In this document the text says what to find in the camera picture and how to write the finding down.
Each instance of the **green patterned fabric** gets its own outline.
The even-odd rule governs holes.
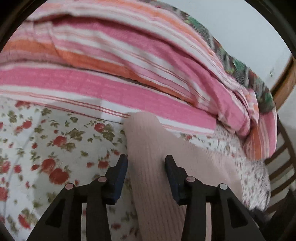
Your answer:
[[[243,62],[230,56],[221,46],[221,44],[211,35],[211,33],[205,26],[199,23],[192,16],[169,4],[152,0],[140,1],[149,3],[158,8],[162,8],[174,13],[183,22],[187,23],[196,32],[198,32],[221,60],[224,66],[224,70],[229,75],[234,77],[238,83],[246,88],[251,88],[255,91],[260,113],[267,113],[275,107],[275,103],[273,101],[270,90],[267,88],[265,83]]]

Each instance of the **floral bedsheet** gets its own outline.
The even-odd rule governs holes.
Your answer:
[[[0,98],[0,220],[16,241],[26,240],[66,183],[89,184],[126,153],[122,124]],[[235,135],[218,125],[213,136],[175,135],[231,155],[242,182],[243,202],[265,209],[270,183],[263,162],[246,160]],[[120,199],[108,206],[112,240],[141,240],[127,174]],[[86,206],[82,240],[86,240]]]

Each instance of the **blue gripper pad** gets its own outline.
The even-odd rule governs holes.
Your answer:
[[[188,177],[182,167],[177,167],[172,155],[165,157],[165,171],[172,191],[174,200],[178,205],[185,205],[190,197],[188,188],[185,186],[185,179]]]
[[[110,167],[106,172],[107,184],[103,187],[103,197],[106,204],[114,205],[120,198],[127,168],[127,156],[120,155],[116,166]]]

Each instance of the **striped blanket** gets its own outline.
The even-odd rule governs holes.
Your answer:
[[[8,64],[19,60],[106,74],[53,65]],[[171,129],[190,133],[210,133],[217,118],[244,139],[250,160],[265,159],[276,148],[275,109],[259,113],[255,92],[225,72],[215,52],[191,26],[169,11],[143,2],[49,0],[14,33],[0,54],[0,63],[1,91],[8,95],[30,96],[30,101],[45,93],[54,98],[75,93],[80,99],[84,96],[83,100],[90,96],[108,103],[108,107],[97,105],[101,110],[119,112],[121,118],[130,109],[145,110],[163,118],[162,123]],[[144,94],[144,89],[155,97]],[[160,96],[165,96],[164,105],[164,100],[158,101]],[[92,105],[90,100],[82,102]]]

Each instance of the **pink sweater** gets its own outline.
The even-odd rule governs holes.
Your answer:
[[[242,199],[234,161],[217,152],[196,147],[166,131],[149,113],[131,115],[125,122],[129,172],[143,241],[180,241],[185,206],[173,200],[164,169],[166,155],[204,184],[226,183]],[[207,204],[206,240],[211,240],[210,205]]]

